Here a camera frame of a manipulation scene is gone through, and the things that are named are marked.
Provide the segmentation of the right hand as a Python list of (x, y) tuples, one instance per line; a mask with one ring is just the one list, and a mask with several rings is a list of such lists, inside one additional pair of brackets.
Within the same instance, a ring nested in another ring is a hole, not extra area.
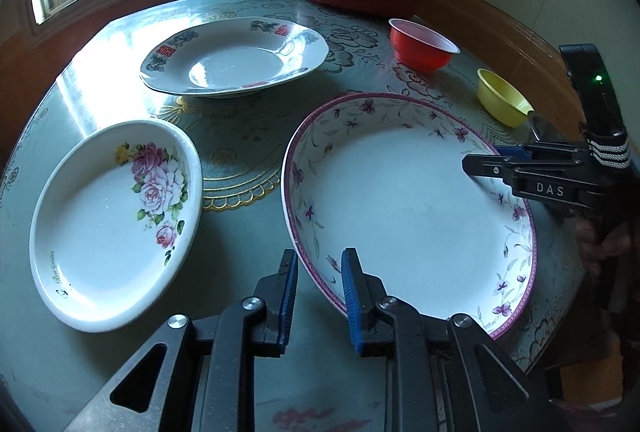
[(594, 277), (602, 273), (602, 267), (608, 261), (639, 251), (637, 234), (628, 223), (616, 226), (608, 233), (603, 232), (602, 226), (603, 223), (587, 219), (580, 213), (576, 215), (574, 235), (579, 259)]

